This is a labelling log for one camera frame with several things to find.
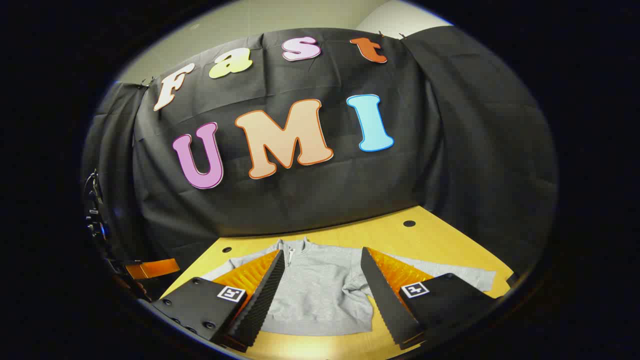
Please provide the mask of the black backdrop cloth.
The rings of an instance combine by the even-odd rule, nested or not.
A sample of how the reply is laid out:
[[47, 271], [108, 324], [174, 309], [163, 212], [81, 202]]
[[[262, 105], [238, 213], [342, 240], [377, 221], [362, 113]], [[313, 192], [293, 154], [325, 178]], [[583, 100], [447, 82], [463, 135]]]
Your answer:
[[94, 112], [80, 181], [97, 173], [116, 256], [181, 268], [222, 237], [294, 233], [421, 206], [521, 275], [558, 197], [550, 125], [489, 48], [454, 26], [256, 34]]

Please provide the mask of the grey zip-neck sweatshirt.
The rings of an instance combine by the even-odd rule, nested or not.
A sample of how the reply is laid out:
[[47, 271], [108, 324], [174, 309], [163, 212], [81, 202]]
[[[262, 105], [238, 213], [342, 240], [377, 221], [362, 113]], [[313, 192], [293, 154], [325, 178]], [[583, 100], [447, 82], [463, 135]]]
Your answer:
[[358, 248], [317, 244], [307, 238], [279, 239], [260, 251], [227, 259], [204, 278], [216, 280], [278, 250], [283, 251], [285, 271], [263, 321], [263, 332], [338, 337], [372, 331], [372, 293]]

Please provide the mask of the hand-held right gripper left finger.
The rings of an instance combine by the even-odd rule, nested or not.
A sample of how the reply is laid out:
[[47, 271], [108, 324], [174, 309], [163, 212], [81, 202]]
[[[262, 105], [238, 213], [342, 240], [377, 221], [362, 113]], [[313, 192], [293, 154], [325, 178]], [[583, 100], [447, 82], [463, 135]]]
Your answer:
[[270, 251], [215, 280], [194, 276], [150, 309], [179, 331], [244, 353], [265, 323], [285, 268], [284, 252]]

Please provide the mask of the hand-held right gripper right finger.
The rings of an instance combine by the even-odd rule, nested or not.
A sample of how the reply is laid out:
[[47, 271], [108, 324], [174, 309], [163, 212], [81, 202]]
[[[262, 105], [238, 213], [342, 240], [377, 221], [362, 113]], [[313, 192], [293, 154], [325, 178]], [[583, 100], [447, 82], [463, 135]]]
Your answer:
[[432, 276], [370, 247], [362, 248], [360, 267], [401, 349], [453, 335], [498, 301], [454, 273]]

